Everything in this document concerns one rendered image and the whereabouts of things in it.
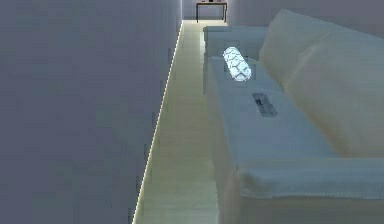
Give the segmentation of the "white patterned cylinder pillow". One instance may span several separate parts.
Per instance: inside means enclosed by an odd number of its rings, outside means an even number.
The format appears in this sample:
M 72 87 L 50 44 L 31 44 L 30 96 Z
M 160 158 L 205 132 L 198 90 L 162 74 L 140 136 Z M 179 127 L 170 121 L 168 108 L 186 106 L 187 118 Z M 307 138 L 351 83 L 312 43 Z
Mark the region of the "white patterned cylinder pillow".
M 234 81 L 244 82 L 251 78 L 252 70 L 236 47 L 226 48 L 223 58 Z

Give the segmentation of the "grey remote control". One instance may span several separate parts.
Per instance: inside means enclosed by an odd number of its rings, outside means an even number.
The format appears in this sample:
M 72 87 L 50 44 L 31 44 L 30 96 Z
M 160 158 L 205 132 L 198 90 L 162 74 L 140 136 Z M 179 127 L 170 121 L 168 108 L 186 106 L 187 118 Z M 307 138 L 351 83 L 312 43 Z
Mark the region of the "grey remote control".
M 253 93 L 252 94 L 256 106 L 263 117 L 276 117 L 278 112 L 275 107 L 269 101 L 269 98 L 264 93 Z

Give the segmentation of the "pale grey sofa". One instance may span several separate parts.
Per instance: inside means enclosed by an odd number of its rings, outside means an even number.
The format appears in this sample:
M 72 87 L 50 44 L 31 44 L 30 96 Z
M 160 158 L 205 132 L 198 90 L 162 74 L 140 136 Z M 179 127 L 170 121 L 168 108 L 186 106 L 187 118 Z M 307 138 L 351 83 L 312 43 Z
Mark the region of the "pale grey sofa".
M 384 224 L 384 157 L 335 150 L 259 61 L 268 26 L 204 30 L 218 224 Z M 339 25 L 325 36 L 342 33 L 376 37 Z M 249 80 L 232 79 L 228 47 L 248 63 Z M 266 94 L 278 115 L 263 117 L 253 93 Z

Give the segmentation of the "dark wooden side table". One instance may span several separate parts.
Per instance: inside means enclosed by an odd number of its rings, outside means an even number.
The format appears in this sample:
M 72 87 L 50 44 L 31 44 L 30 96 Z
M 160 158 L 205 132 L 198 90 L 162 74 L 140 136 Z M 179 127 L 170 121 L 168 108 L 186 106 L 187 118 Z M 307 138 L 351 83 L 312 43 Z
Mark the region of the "dark wooden side table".
M 199 23 L 199 7 L 200 6 L 221 6 L 222 7 L 222 20 L 224 22 L 227 21 L 228 3 L 226 0 L 222 0 L 222 2 L 216 2 L 216 0 L 205 0 L 206 2 L 200 2 L 200 1 L 197 1 L 195 4 L 195 9 L 196 9 L 195 19 L 196 19 L 197 23 Z

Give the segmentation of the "cream sofa back cushion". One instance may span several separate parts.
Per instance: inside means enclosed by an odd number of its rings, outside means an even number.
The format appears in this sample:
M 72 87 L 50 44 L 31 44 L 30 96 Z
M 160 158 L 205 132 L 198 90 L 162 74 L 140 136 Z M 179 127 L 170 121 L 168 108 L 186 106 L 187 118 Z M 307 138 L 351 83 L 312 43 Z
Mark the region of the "cream sofa back cushion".
M 329 34 L 302 52 L 287 93 L 339 153 L 384 157 L 384 40 Z
M 335 24 L 281 9 L 268 26 L 259 61 L 284 86 L 299 55 L 336 28 Z

